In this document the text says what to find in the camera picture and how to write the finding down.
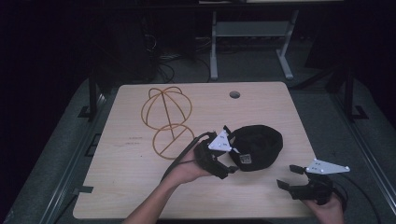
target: table top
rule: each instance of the table top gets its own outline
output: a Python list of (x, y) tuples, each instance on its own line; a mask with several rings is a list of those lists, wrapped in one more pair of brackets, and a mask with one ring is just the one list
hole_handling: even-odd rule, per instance
[[(169, 87), (176, 88), (168, 89), (163, 95), (159, 91)], [(232, 91), (239, 92), (240, 97), (230, 97)], [(169, 120), (174, 123), (172, 131)], [(293, 200), (276, 184), (277, 179), (292, 185), (306, 184), (306, 176), (290, 172), (289, 165), (306, 166), (315, 158), (289, 91), (282, 82), (120, 87), (83, 184), (93, 187), (93, 191), (79, 194), (74, 216), (82, 219), (127, 217), (159, 184), (172, 162), (160, 157), (161, 153), (154, 147), (159, 152), (166, 148), (162, 153), (165, 157), (175, 157), (192, 140), (192, 135), (219, 133), (224, 125), (233, 131), (254, 124), (282, 133), (284, 147), (274, 164), (255, 172), (238, 171), (223, 180), (207, 176), (182, 185), (160, 218), (312, 216), (300, 201)], [(165, 130), (157, 131), (149, 126)], [(193, 133), (182, 132), (184, 127)], [(219, 160), (233, 165), (227, 154)]]

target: person's arm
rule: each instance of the person's arm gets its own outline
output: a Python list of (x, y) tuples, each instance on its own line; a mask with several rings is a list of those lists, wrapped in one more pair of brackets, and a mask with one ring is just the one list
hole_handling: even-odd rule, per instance
[(191, 182), (200, 176), (210, 175), (193, 160), (194, 153), (191, 150), (181, 160), (187, 162), (176, 166), (147, 199), (124, 220), (123, 224), (156, 223), (172, 193), (179, 185)]
[(314, 200), (302, 200), (302, 202), (312, 210), (320, 224), (344, 224), (341, 201), (334, 193), (330, 200), (323, 205), (317, 205)]

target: human hand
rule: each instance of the human hand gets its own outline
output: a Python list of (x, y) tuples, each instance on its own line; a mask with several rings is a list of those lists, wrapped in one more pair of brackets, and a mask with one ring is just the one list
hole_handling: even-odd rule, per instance
[(189, 183), (201, 176), (212, 175), (208, 171), (202, 169), (195, 161), (194, 149), (196, 144), (181, 160), (169, 175), (164, 179), (174, 183), (176, 186)]
[(312, 210), (321, 224), (344, 224), (341, 200), (335, 193), (323, 205), (317, 205), (315, 200), (302, 200), (302, 202)]

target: black cap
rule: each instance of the black cap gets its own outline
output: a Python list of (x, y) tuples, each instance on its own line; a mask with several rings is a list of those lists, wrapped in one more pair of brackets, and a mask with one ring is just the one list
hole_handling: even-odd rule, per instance
[(262, 170), (274, 163), (283, 147), (282, 134), (265, 125), (245, 126), (229, 134), (232, 147), (229, 152), (241, 171)]

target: black cable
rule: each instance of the black cable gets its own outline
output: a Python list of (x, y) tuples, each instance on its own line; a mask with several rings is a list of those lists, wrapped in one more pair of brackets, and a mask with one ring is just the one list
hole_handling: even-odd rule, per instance
[(202, 59), (196, 58), (196, 60), (198, 62), (203, 63), (205, 65), (205, 67), (206, 67), (206, 69), (207, 69), (207, 71), (209, 73), (209, 77), (207, 78), (207, 81), (206, 81), (206, 83), (208, 83), (210, 81), (210, 67), (209, 67), (209, 65), (207, 65), (207, 63), (204, 60), (202, 60)]
[(346, 180), (348, 180), (352, 185), (354, 185), (354, 186), (363, 194), (363, 196), (366, 198), (366, 200), (369, 202), (369, 204), (370, 204), (370, 205), (372, 206), (372, 208), (373, 208), (373, 211), (374, 211), (374, 213), (375, 213), (375, 217), (376, 217), (377, 223), (378, 223), (378, 224), (381, 224), (381, 218), (380, 218), (380, 216), (379, 216), (379, 214), (378, 214), (378, 211), (376, 210), (373, 201), (370, 199), (370, 197), (367, 195), (367, 193), (364, 192), (364, 190), (363, 190), (361, 187), (359, 187), (359, 185), (356, 184), (356, 183), (355, 183), (351, 178), (349, 178), (348, 176), (343, 175), (343, 174), (339, 174), (339, 175), (342, 176), (343, 178), (345, 178)]
[(70, 204), (72, 204), (72, 202), (77, 198), (77, 195), (74, 195), (73, 198), (70, 200), (70, 202), (66, 205), (66, 207), (64, 208), (64, 210), (62, 210), (61, 214), (59, 214), (59, 216), (55, 219), (55, 221), (53, 222), (54, 224), (58, 223), (59, 219), (61, 219), (61, 217), (64, 215), (64, 212), (66, 212), (67, 208), (70, 206)]
[[(161, 69), (161, 66), (165, 66), (172, 71), (171, 77), (168, 77), (168, 75), (165, 73), (165, 71), (163, 71), (163, 69)], [(160, 72), (160, 75), (163, 75), (163, 83), (175, 82), (173, 80), (173, 78), (175, 77), (175, 69), (172, 66), (165, 64), (165, 63), (159, 63), (158, 70)]]
[[(184, 57), (184, 56), (181, 56), (181, 55), (180, 55), (180, 56), (177, 56), (177, 57), (172, 58), (172, 59), (164, 60), (164, 61), (160, 62), (160, 64), (161, 64), (161, 65), (165, 65), (165, 63), (170, 63), (170, 62), (172, 62), (172, 61), (184, 60), (184, 59), (190, 59), (190, 58), (187, 58), (187, 57)], [(199, 58), (195, 58), (195, 61), (198, 61), (198, 62), (203, 63), (204, 66), (206, 67), (207, 72), (208, 72), (208, 79), (206, 80), (206, 83), (208, 83), (208, 82), (210, 81), (210, 67), (209, 67), (209, 65), (208, 65), (204, 60), (199, 59)]]
[(342, 186), (340, 183), (338, 183), (338, 182), (336, 182), (336, 181), (333, 181), (333, 183), (336, 184), (336, 185), (338, 185), (338, 187), (340, 187), (340, 188), (343, 190), (343, 192), (344, 192), (344, 198), (345, 198), (346, 203), (347, 203), (348, 200), (349, 200), (349, 196), (348, 196), (348, 194), (347, 194), (347, 190), (346, 190), (346, 189), (344, 188), (344, 186)]

